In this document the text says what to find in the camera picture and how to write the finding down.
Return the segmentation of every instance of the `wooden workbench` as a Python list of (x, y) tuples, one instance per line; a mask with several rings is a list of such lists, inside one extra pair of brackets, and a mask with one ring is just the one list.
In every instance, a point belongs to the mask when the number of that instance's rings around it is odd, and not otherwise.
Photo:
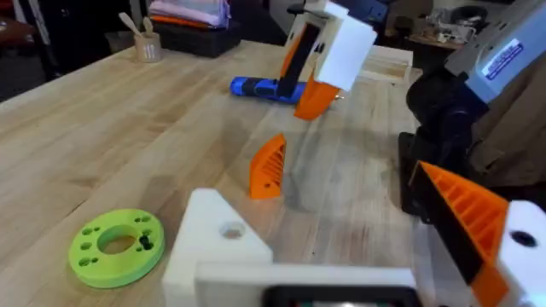
[[(275, 77), (280, 47), (243, 42), (216, 60), (113, 55), (0, 105), (0, 306), (162, 306), (160, 278), (189, 194), (213, 187), (276, 261), (412, 267), (415, 220), (399, 208), (397, 136), (416, 123), (408, 85), (359, 79), (305, 122), (292, 107), (229, 93), (235, 75)], [(248, 167), (287, 138), (283, 197), (247, 198)], [(98, 290), (67, 264), (77, 231), (117, 208), (156, 214), (160, 264)]]

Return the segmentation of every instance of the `green disc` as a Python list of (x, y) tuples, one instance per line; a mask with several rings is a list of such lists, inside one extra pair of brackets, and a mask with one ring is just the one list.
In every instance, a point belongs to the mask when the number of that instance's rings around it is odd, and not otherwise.
[[(103, 252), (119, 237), (135, 239), (123, 252)], [(111, 288), (146, 275), (160, 260), (165, 236), (160, 220), (138, 209), (111, 211), (87, 223), (76, 235), (68, 261), (76, 276), (91, 287)]]

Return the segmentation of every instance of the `orange bracket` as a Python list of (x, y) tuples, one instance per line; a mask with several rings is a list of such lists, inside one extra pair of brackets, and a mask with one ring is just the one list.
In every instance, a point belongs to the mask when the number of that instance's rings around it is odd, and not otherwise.
[(334, 101), (335, 96), (340, 91), (340, 89), (330, 84), (315, 81), (314, 73), (315, 70), (313, 69), (305, 85), (304, 94), (299, 98), (296, 111), (293, 114), (297, 118), (316, 119), (328, 109), (330, 103)]
[(286, 145), (281, 133), (254, 155), (250, 163), (250, 198), (260, 200), (281, 196)]
[(508, 292), (508, 285), (496, 267), (508, 201), (435, 165), (419, 162), (419, 167), (429, 176), (483, 261), (469, 284), (476, 299), (484, 307), (499, 305)]

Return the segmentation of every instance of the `blue screwdriver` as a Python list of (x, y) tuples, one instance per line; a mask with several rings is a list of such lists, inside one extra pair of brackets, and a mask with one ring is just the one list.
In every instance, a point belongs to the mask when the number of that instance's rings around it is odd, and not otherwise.
[(278, 80), (267, 78), (235, 77), (229, 89), (233, 95), (255, 96), (295, 105), (305, 89), (305, 82), (298, 82), (291, 96), (277, 94)]

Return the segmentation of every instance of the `orange printed part with ribs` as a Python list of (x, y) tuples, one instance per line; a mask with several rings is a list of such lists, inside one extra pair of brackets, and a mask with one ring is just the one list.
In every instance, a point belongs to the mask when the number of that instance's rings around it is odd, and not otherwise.
[(499, 305), (508, 292), (508, 285), (496, 267), (508, 202), (456, 174), (426, 162), (419, 163), (484, 261), (470, 285), (476, 299), (483, 307)]
[(281, 196), (286, 145), (281, 133), (270, 139), (254, 155), (250, 163), (250, 198), (256, 200)]

